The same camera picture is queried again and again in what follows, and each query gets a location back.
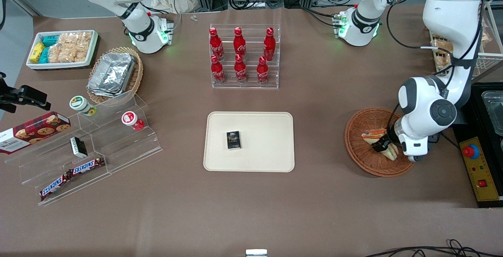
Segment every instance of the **jar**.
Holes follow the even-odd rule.
[[[91,117],[96,114],[96,106],[90,104],[88,100],[82,96],[73,97],[70,100],[70,108],[73,108],[87,117]]]
[[[136,131],[140,131],[145,127],[144,121],[139,119],[138,116],[131,111],[122,114],[122,123],[131,126]]]

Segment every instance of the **bottle cap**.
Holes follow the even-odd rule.
[[[75,96],[70,100],[70,108],[74,110],[84,110],[87,105],[88,101],[82,96]]]
[[[124,112],[124,114],[121,117],[122,123],[127,125],[127,126],[132,126],[138,121],[138,117],[134,112]]]

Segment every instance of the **red cookie box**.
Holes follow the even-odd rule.
[[[14,153],[67,130],[70,126],[68,118],[57,112],[48,112],[41,117],[0,133],[0,153]]]

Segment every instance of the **red emergency stop button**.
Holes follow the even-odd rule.
[[[474,144],[463,147],[463,155],[470,159],[476,159],[480,155],[478,147]]]
[[[479,180],[478,187],[487,187],[487,182],[485,180]]]

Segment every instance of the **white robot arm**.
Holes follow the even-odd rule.
[[[140,1],[143,0],[88,0],[101,5],[122,19],[133,44],[142,53],[155,53],[169,43],[166,19],[150,17]]]
[[[357,8],[341,12],[343,27],[338,36],[354,46],[372,40],[386,7],[385,0],[362,0]],[[377,151],[391,141],[401,144],[404,154],[416,162],[428,153],[428,139],[448,128],[456,119],[456,108],[470,96],[471,76],[480,45],[479,12],[482,0],[427,0],[423,21],[433,33],[453,44],[452,65],[445,76],[413,77],[404,82],[398,101],[404,112],[379,144]]]

